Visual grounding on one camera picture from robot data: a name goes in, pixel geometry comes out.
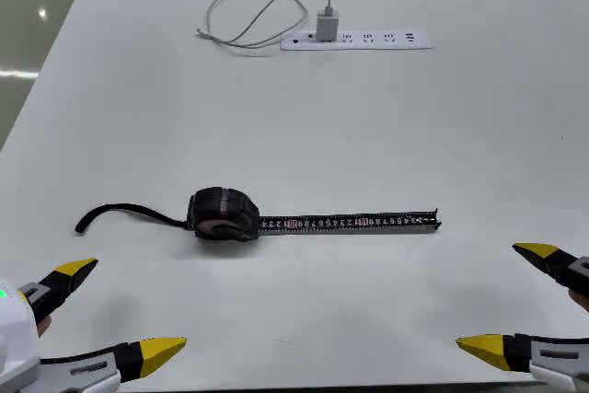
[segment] reflective floor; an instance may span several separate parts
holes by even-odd
[[[74,0],[0,0],[0,149]]]

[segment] power strip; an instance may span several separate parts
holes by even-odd
[[[297,31],[280,42],[283,51],[427,50],[432,44],[422,29],[338,31],[335,41],[315,40],[315,31]]]

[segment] human hand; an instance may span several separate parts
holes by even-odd
[[[37,332],[39,333],[39,336],[42,335],[43,333],[45,333],[45,331],[47,331],[47,329],[49,328],[49,326],[51,326],[51,324],[52,324],[52,317],[47,317],[46,319],[41,321],[39,324],[37,324]]]

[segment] table surface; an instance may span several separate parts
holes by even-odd
[[[0,155],[3,275],[100,259],[44,356],[188,337],[126,390],[523,380],[455,338],[589,334],[510,247],[587,249],[586,0],[333,0],[343,29],[424,28],[434,49],[262,57],[194,37],[211,1],[75,0]],[[228,2],[216,29],[261,2]],[[208,186],[264,214],[439,207],[443,225],[205,244],[105,214],[74,234],[96,204],[182,217]]]

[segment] tape measure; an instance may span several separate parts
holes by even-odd
[[[260,216],[260,209],[245,193],[235,189],[207,188],[191,196],[186,221],[174,220],[138,204],[105,204],[84,215],[75,231],[84,233],[97,216],[113,210],[149,216],[191,230],[196,237],[209,240],[250,241],[260,235],[432,233],[441,224],[437,209],[430,212]]]

